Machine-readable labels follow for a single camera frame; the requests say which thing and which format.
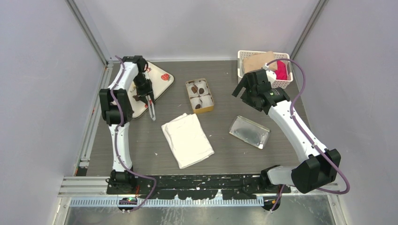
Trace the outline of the metal tongs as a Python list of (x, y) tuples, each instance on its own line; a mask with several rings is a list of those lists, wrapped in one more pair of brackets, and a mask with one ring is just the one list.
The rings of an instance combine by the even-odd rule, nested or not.
[(154, 101), (150, 97), (150, 95), (146, 96), (147, 99), (147, 108), (149, 111), (149, 115), (152, 121), (156, 121), (156, 114), (155, 114), (155, 107), (154, 107)]

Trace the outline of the silver tin lid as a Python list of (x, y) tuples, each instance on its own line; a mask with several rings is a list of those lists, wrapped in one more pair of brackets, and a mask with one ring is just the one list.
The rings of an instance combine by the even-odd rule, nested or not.
[(229, 134), (258, 149), (264, 149), (270, 136), (270, 129), (238, 115), (232, 122)]

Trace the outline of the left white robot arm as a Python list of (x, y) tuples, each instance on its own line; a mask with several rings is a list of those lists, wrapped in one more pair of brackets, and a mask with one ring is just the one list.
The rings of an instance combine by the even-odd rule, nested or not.
[(129, 126), (133, 109), (128, 96), (131, 85), (135, 85), (137, 98), (150, 109), (154, 120), (153, 84), (148, 77), (149, 63), (141, 55), (118, 57), (120, 70), (106, 89), (99, 91), (101, 115), (108, 125), (113, 147), (113, 169), (108, 183), (130, 194), (137, 187), (136, 174), (129, 148)]

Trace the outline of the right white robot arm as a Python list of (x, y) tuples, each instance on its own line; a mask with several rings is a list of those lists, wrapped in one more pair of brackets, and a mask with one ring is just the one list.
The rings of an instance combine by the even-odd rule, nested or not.
[(309, 130), (292, 106), (283, 88), (272, 88), (264, 69), (244, 74), (232, 93), (259, 112), (268, 115), (293, 146), (300, 164), (296, 167), (275, 165), (261, 171), (261, 188), (268, 193), (279, 185), (294, 186), (303, 194), (336, 180), (341, 155), (329, 150)]

